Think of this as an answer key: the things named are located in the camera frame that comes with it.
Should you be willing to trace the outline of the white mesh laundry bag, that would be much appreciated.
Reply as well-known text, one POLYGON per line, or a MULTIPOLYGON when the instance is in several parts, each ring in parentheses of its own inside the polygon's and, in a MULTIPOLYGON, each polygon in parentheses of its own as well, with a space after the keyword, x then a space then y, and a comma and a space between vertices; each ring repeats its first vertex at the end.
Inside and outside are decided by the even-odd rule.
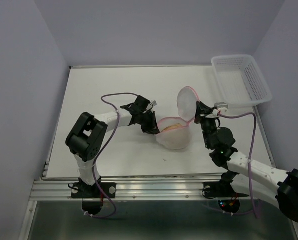
POLYGON ((178 117, 165 117, 157 126, 159 133, 156 141, 168 150, 182 150, 189 146, 191 133, 189 125, 194 121, 196 103, 199 97, 196 91, 186 86, 177 95, 178 117))

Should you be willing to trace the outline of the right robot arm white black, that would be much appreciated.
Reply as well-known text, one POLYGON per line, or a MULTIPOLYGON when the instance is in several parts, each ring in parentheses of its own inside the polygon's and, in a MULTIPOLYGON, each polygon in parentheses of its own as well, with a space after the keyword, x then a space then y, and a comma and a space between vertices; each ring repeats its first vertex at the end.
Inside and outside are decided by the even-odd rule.
POLYGON ((220 127, 222 113, 197 101, 194 122, 201 126, 210 158, 227 170, 219 182, 220 192, 249 195, 277 207, 288 219, 298 223, 298 169, 285 171, 252 160, 234 148, 230 129, 220 127))

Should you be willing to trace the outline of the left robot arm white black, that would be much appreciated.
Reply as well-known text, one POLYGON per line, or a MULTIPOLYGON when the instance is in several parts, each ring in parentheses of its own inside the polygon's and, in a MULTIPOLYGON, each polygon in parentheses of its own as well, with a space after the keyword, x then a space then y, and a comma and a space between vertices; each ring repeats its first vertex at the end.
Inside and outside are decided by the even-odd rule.
POLYGON ((84 112, 72 127, 65 140, 79 170, 78 182, 68 185, 72 198, 98 198, 104 189, 109 188, 101 183, 96 161, 112 140, 117 128, 139 125, 144 134, 157 135, 160 132, 153 110, 156 102, 140 95, 135 97, 134 102, 116 107, 102 96, 101 101, 114 110, 99 115, 84 112))

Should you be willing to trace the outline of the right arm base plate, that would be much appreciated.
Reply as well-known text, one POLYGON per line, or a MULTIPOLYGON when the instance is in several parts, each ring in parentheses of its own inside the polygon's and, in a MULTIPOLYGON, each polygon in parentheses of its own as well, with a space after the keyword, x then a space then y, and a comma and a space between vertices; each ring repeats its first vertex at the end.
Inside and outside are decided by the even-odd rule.
POLYGON ((210 200, 214 198, 247 197, 247 194, 236 193, 231 186, 237 175, 236 172, 227 171, 221 175, 219 181, 205 182, 201 192, 202 195, 210 200))

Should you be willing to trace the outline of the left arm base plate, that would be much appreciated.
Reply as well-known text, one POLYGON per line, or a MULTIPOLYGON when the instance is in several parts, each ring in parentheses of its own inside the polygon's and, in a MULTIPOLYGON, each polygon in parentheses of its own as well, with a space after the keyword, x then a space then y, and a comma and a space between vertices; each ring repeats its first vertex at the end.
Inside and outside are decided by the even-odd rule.
MULTIPOLYGON (((115 192, 110 193, 110 188, 116 188, 114 182, 99 183, 102 191, 111 199, 115 198, 115 192)), ((104 195, 100 192, 96 184, 93 186, 87 185, 82 181, 68 183, 68 188, 71 190, 71 198, 73 199, 99 199, 104 195)))

